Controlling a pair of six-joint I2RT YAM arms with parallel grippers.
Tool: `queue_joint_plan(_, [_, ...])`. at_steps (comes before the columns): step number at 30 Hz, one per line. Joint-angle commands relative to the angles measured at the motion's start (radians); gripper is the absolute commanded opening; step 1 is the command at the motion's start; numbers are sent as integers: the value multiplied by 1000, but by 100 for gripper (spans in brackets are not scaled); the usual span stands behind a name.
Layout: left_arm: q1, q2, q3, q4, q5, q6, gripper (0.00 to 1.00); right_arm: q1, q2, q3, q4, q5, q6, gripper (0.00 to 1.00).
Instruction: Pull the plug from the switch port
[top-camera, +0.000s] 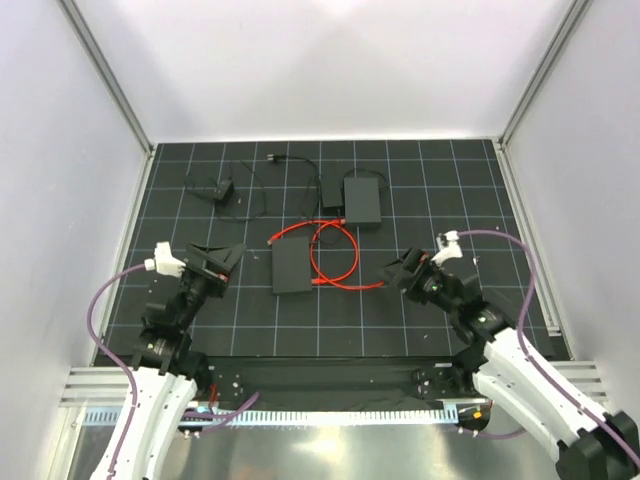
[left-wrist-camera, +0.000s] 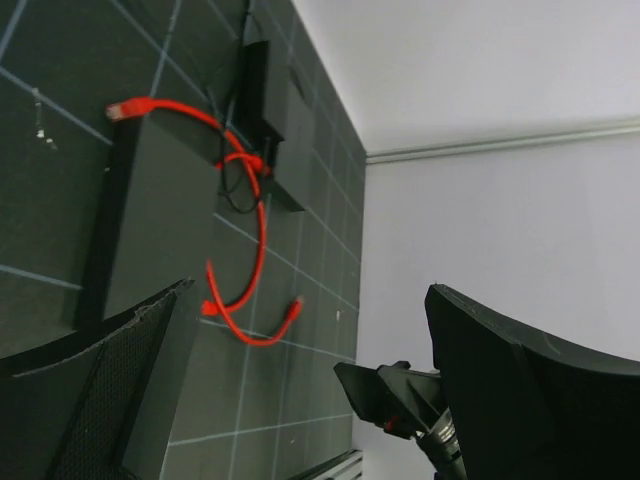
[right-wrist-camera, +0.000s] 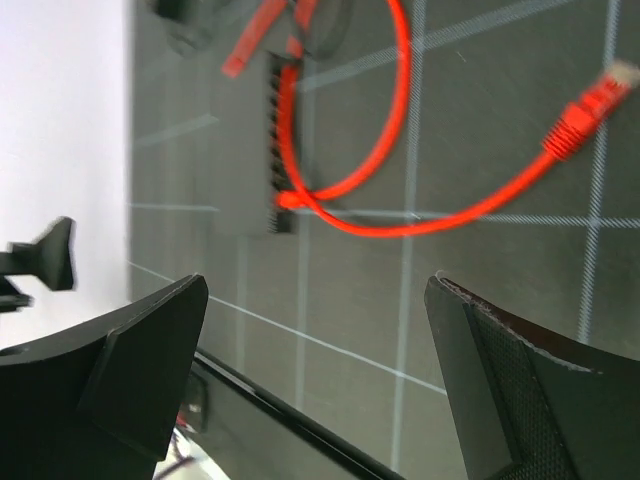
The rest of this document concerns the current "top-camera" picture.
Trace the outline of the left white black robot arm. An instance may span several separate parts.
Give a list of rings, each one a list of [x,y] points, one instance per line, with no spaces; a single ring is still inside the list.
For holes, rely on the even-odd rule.
[[[159,478],[188,404],[206,397],[214,385],[208,357],[192,350],[188,329],[208,299],[224,296],[245,250],[243,244],[190,244],[186,258],[178,259],[168,242],[159,242],[152,257],[112,277],[117,282],[136,271],[151,271],[168,280],[174,293],[163,303],[146,306],[129,364],[96,333],[90,335],[128,381],[116,426],[92,478]]]

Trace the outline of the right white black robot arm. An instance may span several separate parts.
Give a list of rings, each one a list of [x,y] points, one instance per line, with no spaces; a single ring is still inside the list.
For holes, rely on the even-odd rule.
[[[452,388],[497,402],[547,451],[559,478],[638,476],[635,421],[583,394],[478,286],[447,272],[440,256],[412,248],[384,266],[380,277],[409,300],[448,315],[466,346],[451,360]]]

